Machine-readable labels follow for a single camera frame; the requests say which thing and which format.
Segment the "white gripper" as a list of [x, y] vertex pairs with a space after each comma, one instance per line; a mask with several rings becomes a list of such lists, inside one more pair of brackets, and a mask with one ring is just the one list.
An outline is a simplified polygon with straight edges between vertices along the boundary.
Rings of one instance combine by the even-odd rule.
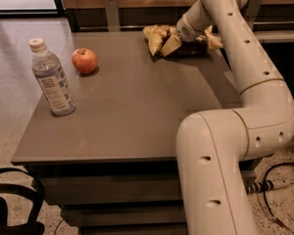
[[[201, 25], [193, 26], [187, 16], [183, 15], [176, 24], [176, 32], [182, 41], [192, 42], [203, 32], [203, 27]], [[204, 34], [210, 50], [218, 50], [223, 47], [223, 44], [213, 35], [213, 27], [211, 25], [205, 29]], [[181, 41], [178, 36], [171, 35], [161, 39], [160, 54], [163, 57], [168, 56], [181, 46]]]

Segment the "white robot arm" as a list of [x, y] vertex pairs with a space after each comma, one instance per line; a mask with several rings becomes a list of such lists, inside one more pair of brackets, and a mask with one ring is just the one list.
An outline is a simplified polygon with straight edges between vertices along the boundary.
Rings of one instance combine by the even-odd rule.
[[178, 128], [188, 235], [258, 235], [239, 164], [272, 154], [294, 136], [292, 95], [238, 1], [197, 0], [177, 24], [184, 40], [217, 26], [242, 102], [192, 114]]

